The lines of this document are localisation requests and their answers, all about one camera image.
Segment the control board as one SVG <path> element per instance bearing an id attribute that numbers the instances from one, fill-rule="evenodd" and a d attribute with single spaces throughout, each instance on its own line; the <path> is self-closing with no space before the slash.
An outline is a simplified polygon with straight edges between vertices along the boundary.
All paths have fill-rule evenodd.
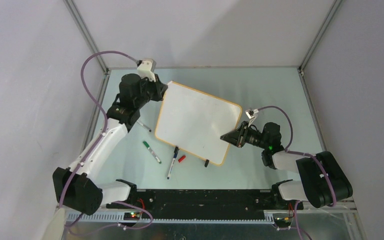
<path id="1" fill-rule="evenodd" d="M 276 225 L 290 225 L 294 217 L 275 217 L 274 223 Z"/>
<path id="2" fill-rule="evenodd" d="M 123 220 L 124 221 L 139 221 L 141 220 L 142 217 L 142 212 L 125 212 L 123 215 Z"/>

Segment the blue whiteboard marker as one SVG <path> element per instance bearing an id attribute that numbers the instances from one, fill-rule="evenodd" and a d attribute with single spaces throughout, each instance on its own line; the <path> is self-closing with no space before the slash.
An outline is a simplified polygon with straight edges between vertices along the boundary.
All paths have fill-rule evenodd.
<path id="1" fill-rule="evenodd" d="M 173 152 L 172 161 L 171 161 L 170 167 L 169 167 L 169 169 L 168 169 L 167 177 L 166 177 L 167 180 L 169 180 L 169 179 L 171 178 L 171 174 L 172 174 L 173 167 L 174 167 L 176 158 L 177 158 L 177 156 L 178 156 L 178 153 L 175 154 L 175 153 Z"/>

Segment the right control board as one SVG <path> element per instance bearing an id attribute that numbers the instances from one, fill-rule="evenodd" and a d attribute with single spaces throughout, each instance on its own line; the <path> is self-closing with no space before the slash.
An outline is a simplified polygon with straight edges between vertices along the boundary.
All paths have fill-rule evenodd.
<path id="1" fill-rule="evenodd" d="M 290 225 L 294 217 L 275 217 L 274 223 L 276 225 Z"/>

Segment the black whiteboard right foot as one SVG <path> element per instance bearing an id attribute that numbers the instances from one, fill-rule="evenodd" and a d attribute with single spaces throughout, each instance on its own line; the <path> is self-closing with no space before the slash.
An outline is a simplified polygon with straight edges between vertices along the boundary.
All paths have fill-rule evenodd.
<path id="1" fill-rule="evenodd" d="M 209 163 L 210 163 L 210 161 L 207 159 L 207 160 L 205 161 L 205 163 L 204 163 L 204 167 L 207 168 L 208 165 L 209 165 Z"/>

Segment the red marker cap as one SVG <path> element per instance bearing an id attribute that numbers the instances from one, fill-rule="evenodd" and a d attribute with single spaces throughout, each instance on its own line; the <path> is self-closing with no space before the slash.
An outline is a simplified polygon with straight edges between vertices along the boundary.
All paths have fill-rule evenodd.
<path id="1" fill-rule="evenodd" d="M 181 156 L 181 157 L 178 159 L 178 162 L 181 163 L 185 158 L 186 158 L 186 155 Z"/>

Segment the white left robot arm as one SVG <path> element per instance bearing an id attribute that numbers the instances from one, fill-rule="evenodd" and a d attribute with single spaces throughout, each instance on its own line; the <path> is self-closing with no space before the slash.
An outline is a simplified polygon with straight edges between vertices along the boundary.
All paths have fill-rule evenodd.
<path id="1" fill-rule="evenodd" d="M 125 208 L 133 208 L 138 202 L 138 194 L 131 190 L 135 187 L 133 183 L 115 180 L 96 184 L 95 181 L 115 147 L 139 119 L 141 108 L 150 101 L 162 101 L 168 86 L 156 73 L 149 76 L 129 73 L 121 78 L 118 87 L 101 132 L 77 160 L 66 168 L 58 167 L 52 174 L 60 207 L 92 215 L 103 205 L 119 201 Z"/>

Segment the green whiteboard marker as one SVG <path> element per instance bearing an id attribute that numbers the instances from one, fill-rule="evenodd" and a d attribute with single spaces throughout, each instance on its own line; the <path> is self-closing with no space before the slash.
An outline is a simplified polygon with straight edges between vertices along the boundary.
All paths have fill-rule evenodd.
<path id="1" fill-rule="evenodd" d="M 153 156 L 153 158 L 154 158 L 159 164 L 162 164 L 162 161 L 161 161 L 160 158 L 157 156 L 157 154 L 154 152 L 154 150 L 151 148 L 151 146 L 150 146 L 146 141 L 143 141 L 142 143 L 143 143 L 144 146 L 147 148 L 147 150 L 150 152 L 150 154 Z"/>

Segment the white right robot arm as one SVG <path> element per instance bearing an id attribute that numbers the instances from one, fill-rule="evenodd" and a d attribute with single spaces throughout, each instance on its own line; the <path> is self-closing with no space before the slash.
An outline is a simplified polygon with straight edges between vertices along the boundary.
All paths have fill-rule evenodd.
<path id="1" fill-rule="evenodd" d="M 285 150 L 280 125 L 268 122 L 258 131 L 243 121 L 240 126 L 220 139 L 235 147 L 245 144 L 262 149 L 263 165 L 299 175 L 299 180 L 286 180 L 273 185 L 271 204 L 284 209 L 292 200 L 307 201 L 315 208 L 333 206 L 335 202 L 350 198 L 353 187 L 329 151 L 317 154 Z"/>

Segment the left control board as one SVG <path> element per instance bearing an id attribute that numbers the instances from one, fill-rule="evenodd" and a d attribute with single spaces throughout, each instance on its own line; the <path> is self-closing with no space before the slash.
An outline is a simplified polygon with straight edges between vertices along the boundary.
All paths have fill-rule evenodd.
<path id="1" fill-rule="evenodd" d="M 142 212 L 125 212 L 123 215 L 123 220 L 124 221 L 139 221 L 141 220 L 142 217 Z"/>

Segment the black whiteboard marker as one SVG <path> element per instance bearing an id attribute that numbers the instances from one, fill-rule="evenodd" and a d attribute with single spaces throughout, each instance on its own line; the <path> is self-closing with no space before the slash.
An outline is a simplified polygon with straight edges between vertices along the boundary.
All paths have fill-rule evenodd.
<path id="1" fill-rule="evenodd" d="M 143 127 L 144 129 L 146 129 L 148 132 L 150 132 L 150 133 L 152 132 L 152 129 L 151 129 L 149 126 L 147 126 L 146 124 L 144 124 L 142 121 L 138 120 L 137 123 L 138 123 L 141 127 Z"/>

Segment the orange framed whiteboard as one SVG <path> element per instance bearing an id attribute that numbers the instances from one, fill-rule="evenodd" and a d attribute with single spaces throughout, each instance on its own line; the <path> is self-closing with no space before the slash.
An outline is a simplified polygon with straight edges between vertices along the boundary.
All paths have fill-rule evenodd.
<path id="1" fill-rule="evenodd" d="M 221 136 L 237 127 L 242 107 L 178 82 L 167 86 L 155 137 L 213 165 L 223 165 L 230 145 Z"/>

